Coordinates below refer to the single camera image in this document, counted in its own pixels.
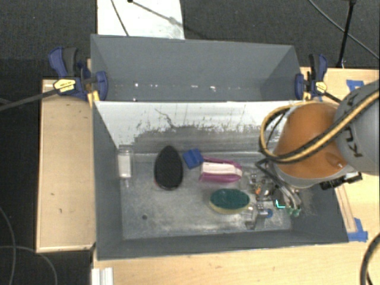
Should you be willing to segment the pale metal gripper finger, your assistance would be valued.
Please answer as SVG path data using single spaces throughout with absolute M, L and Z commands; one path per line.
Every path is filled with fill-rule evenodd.
M 256 209 L 257 209 L 257 215 L 256 215 L 255 229 L 262 229 L 264 227 L 265 220 L 268 216 L 268 211 L 264 207 L 264 205 L 261 203 L 256 205 Z
M 248 207 L 244 212 L 245 227 L 248 230 L 254 230 L 257 219 L 257 210 L 255 207 Z

